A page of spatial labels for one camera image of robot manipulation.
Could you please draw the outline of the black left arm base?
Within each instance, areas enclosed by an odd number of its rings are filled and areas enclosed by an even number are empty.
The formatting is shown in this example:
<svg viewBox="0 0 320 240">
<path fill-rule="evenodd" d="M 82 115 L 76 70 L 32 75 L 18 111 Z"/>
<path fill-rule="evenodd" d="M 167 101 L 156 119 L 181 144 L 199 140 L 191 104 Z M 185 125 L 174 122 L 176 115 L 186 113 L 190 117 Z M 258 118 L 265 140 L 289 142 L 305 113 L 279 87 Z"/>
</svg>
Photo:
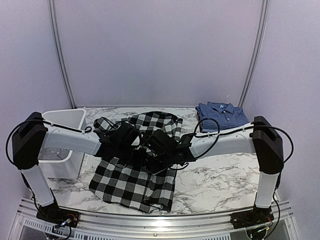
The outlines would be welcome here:
<svg viewBox="0 0 320 240">
<path fill-rule="evenodd" d="M 63 222 L 70 220 L 68 225 L 76 228 L 79 222 L 80 213 L 78 211 L 60 208 L 57 204 L 52 203 L 48 206 L 37 206 L 36 217 L 40 220 L 60 225 Z"/>
</svg>

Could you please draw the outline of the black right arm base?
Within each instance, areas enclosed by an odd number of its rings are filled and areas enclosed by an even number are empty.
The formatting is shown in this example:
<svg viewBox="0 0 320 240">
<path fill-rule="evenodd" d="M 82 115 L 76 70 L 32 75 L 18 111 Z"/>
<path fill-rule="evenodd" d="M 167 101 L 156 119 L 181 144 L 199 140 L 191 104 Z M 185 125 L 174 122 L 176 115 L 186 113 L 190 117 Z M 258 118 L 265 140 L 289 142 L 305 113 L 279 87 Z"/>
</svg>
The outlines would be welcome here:
<svg viewBox="0 0 320 240">
<path fill-rule="evenodd" d="M 265 223 L 271 223 L 274 215 L 271 207 L 260 208 L 253 206 L 253 209 L 234 212 L 230 216 L 230 223 L 234 229 L 247 228 Z"/>
</svg>

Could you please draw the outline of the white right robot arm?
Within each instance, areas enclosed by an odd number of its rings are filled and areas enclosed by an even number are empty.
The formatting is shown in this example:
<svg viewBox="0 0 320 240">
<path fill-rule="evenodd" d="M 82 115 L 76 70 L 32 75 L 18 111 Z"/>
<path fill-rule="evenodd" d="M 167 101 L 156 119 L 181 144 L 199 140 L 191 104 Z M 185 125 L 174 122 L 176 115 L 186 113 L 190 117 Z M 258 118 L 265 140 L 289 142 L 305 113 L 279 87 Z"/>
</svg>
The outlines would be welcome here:
<svg viewBox="0 0 320 240">
<path fill-rule="evenodd" d="M 161 130 L 156 130 L 144 143 L 152 155 L 148 157 L 146 168 L 158 174 L 173 165 L 184 165 L 206 157 L 255 153 L 259 166 L 258 190 L 254 208 L 247 219 L 258 224 L 267 216 L 273 195 L 281 179 L 285 162 L 283 139 L 289 138 L 283 129 L 272 126 L 263 116 L 256 116 L 251 123 L 229 130 L 197 134 L 187 133 L 176 140 Z"/>
</svg>

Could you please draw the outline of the black white checkered shirt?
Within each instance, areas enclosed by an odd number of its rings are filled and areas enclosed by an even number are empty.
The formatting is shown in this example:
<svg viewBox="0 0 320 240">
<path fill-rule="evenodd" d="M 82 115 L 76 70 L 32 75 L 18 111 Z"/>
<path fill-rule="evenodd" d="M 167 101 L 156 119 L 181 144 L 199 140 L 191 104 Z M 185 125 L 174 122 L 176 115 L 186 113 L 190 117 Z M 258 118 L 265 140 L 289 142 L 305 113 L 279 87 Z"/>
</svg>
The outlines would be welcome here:
<svg viewBox="0 0 320 240">
<path fill-rule="evenodd" d="M 128 117 L 125 122 L 134 123 L 142 134 L 162 130 L 178 141 L 183 119 L 171 113 L 151 111 Z M 123 166 L 115 159 L 111 162 L 101 160 L 88 188 L 109 204 L 118 204 L 148 214 L 156 210 L 170 212 L 176 174 L 176 170 L 168 168 L 152 175 L 143 166 Z"/>
</svg>

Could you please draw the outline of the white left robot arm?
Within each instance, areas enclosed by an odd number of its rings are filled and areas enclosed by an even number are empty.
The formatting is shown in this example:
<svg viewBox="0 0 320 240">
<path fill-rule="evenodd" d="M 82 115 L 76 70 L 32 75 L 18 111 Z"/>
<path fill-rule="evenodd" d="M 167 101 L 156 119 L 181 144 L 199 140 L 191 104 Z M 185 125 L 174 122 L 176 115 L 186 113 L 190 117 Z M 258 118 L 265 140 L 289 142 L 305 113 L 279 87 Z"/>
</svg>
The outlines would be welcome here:
<svg viewBox="0 0 320 240">
<path fill-rule="evenodd" d="M 132 122 L 122 121 L 111 133 L 86 127 L 84 130 L 59 125 L 33 112 L 16 125 L 5 143 L 8 161 L 24 176 L 44 215 L 53 223 L 63 219 L 63 211 L 55 203 L 47 180 L 39 166 L 41 148 L 62 148 L 103 157 L 109 148 L 132 152 L 142 144 L 142 136 Z"/>
</svg>

